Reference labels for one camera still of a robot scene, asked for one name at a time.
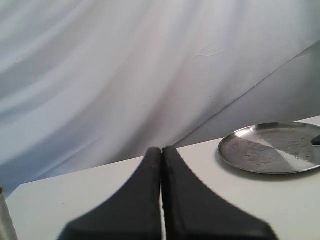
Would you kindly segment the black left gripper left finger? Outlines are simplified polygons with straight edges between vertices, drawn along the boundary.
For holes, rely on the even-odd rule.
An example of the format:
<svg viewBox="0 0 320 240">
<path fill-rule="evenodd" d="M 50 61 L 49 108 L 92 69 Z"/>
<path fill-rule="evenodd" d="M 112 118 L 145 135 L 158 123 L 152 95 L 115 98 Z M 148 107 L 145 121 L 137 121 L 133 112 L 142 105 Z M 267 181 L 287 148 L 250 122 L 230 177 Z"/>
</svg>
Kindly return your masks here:
<svg viewBox="0 0 320 240">
<path fill-rule="evenodd" d="M 129 180 L 101 205 L 70 221 L 60 240 L 160 240 L 161 150 L 149 148 Z"/>
</svg>

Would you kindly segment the dark distant gripper tip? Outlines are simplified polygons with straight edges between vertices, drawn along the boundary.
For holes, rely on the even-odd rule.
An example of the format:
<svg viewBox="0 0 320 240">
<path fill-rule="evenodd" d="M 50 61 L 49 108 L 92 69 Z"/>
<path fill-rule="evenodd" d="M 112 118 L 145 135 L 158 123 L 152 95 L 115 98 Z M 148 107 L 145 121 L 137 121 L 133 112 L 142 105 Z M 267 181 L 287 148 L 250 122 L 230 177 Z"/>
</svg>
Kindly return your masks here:
<svg viewBox="0 0 320 240">
<path fill-rule="evenodd" d="M 312 145 L 320 145 L 320 135 L 314 137 L 314 138 L 311 140 L 311 144 L 312 144 Z"/>
</svg>

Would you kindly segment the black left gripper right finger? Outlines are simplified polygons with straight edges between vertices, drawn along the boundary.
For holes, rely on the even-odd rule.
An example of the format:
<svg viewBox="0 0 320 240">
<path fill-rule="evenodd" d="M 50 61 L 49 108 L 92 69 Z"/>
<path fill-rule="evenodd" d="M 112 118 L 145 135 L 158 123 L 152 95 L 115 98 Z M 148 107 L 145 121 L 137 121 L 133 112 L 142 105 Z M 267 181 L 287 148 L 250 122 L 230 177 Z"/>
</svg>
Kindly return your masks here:
<svg viewBox="0 0 320 240">
<path fill-rule="evenodd" d="M 209 189 L 172 146 L 162 150 L 161 190 L 168 240 L 275 240 L 270 225 Z"/>
</svg>

